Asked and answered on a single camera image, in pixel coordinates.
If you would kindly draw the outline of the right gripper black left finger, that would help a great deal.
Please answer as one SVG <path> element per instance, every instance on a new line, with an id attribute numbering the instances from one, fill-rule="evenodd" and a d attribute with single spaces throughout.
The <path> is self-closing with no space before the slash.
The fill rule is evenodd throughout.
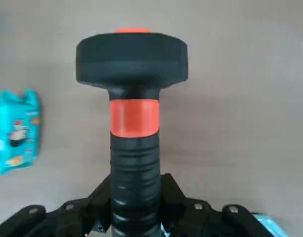
<path id="1" fill-rule="evenodd" d="M 0 224 L 0 237 L 85 237 L 111 226 L 110 184 L 107 176 L 86 198 L 65 202 L 47 212 L 42 205 L 26 206 Z"/>

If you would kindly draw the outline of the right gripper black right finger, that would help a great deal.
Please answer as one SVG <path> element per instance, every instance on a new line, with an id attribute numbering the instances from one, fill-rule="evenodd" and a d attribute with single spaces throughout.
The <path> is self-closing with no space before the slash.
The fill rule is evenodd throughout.
<path id="1" fill-rule="evenodd" d="M 221 211 L 186 197 L 169 173 L 161 176 L 160 221 L 172 237 L 267 237 L 269 231 L 243 206 Z"/>

